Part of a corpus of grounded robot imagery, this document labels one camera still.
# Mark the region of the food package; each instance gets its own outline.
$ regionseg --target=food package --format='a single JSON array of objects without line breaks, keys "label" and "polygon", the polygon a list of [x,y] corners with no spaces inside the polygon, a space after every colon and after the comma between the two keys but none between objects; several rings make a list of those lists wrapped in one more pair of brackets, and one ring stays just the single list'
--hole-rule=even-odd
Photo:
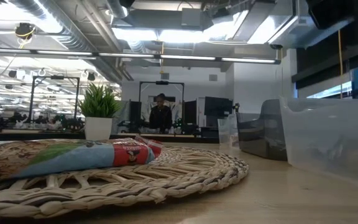
[{"label": "food package", "polygon": [[160,155],[162,145],[139,139],[0,141],[0,180],[148,164]]}]

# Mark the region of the wicker placemat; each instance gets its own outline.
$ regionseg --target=wicker placemat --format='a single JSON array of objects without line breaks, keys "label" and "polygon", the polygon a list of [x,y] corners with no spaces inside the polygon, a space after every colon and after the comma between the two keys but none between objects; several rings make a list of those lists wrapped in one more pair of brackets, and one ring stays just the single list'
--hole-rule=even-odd
[{"label": "wicker placemat", "polygon": [[147,165],[93,169],[0,182],[0,218],[52,218],[103,205],[156,203],[220,190],[248,173],[244,161],[213,151],[165,147]]}]

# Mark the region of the white wall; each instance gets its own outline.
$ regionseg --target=white wall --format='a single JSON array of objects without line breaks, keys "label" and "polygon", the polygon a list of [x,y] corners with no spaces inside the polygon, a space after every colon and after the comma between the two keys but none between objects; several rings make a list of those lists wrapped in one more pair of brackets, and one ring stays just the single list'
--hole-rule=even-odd
[{"label": "white wall", "polygon": [[[170,82],[183,82],[185,84],[185,101],[193,101],[199,97],[226,97],[225,73],[220,72],[219,68],[187,68],[166,67],[164,72],[170,73]],[[159,67],[129,67],[127,71],[135,81],[122,83],[122,100],[139,100],[139,81],[155,82],[160,80]],[[218,75],[217,82],[209,81],[209,74]],[[141,94],[141,101],[147,101],[149,96],[157,96],[164,93],[165,96],[174,96],[177,102],[181,101],[181,85],[142,85],[144,91]]]},{"label": "white wall", "polygon": [[234,99],[234,64],[226,72],[226,98]]},{"label": "white wall", "polygon": [[295,89],[291,76],[295,73],[295,49],[287,50],[287,56],[280,65],[235,63],[234,102],[240,103],[239,112],[260,113],[265,100],[277,99],[279,96],[294,97]]}]

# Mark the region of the dark jacket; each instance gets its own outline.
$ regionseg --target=dark jacket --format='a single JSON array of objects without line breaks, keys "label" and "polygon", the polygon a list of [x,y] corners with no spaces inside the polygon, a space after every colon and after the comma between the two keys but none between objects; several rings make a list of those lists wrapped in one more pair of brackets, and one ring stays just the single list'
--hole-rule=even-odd
[{"label": "dark jacket", "polygon": [[171,109],[167,106],[164,106],[162,109],[159,109],[158,106],[152,108],[150,113],[150,128],[160,128],[161,131],[165,129],[170,129],[172,126],[172,112]]}]

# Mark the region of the window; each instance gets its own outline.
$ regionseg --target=window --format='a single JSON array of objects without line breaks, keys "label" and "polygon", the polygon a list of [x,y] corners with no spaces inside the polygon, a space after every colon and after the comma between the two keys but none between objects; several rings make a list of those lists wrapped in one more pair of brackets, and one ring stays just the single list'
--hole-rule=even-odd
[{"label": "window", "polygon": [[[342,84],[342,92],[350,92],[352,91],[352,82],[345,82]],[[333,95],[340,95],[341,94],[341,86],[334,86],[332,88],[329,88],[328,90],[321,91],[319,93],[316,93],[314,95],[308,96],[307,98],[325,98]]]},{"label": "window", "polygon": [[[352,81],[345,82],[342,84],[342,98],[343,99],[358,99],[358,68],[352,69],[349,73]],[[338,84],[337,80],[333,80],[331,83]],[[337,85],[327,90],[310,95],[307,98],[340,98],[341,97],[341,86]]]}]

